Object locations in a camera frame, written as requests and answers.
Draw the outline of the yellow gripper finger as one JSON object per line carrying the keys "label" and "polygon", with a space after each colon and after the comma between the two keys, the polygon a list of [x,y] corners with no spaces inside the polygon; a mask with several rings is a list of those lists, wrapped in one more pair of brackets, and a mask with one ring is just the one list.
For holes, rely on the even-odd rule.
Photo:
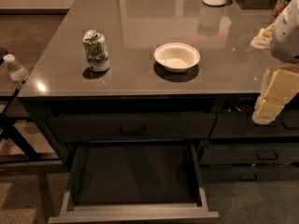
{"label": "yellow gripper finger", "polygon": [[299,66],[284,63],[277,68],[268,82],[262,103],[286,105],[299,92]]}
{"label": "yellow gripper finger", "polygon": [[283,110],[284,106],[273,101],[268,101],[259,96],[254,106],[252,120],[259,125],[267,125],[274,121]]}

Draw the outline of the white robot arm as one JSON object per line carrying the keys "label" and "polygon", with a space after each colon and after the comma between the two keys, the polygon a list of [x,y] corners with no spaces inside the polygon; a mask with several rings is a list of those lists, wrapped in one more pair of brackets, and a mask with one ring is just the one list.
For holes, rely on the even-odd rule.
{"label": "white robot arm", "polygon": [[291,0],[256,40],[269,40],[271,55],[282,61],[273,72],[265,70],[252,114],[256,124],[267,125],[299,92],[299,0]]}

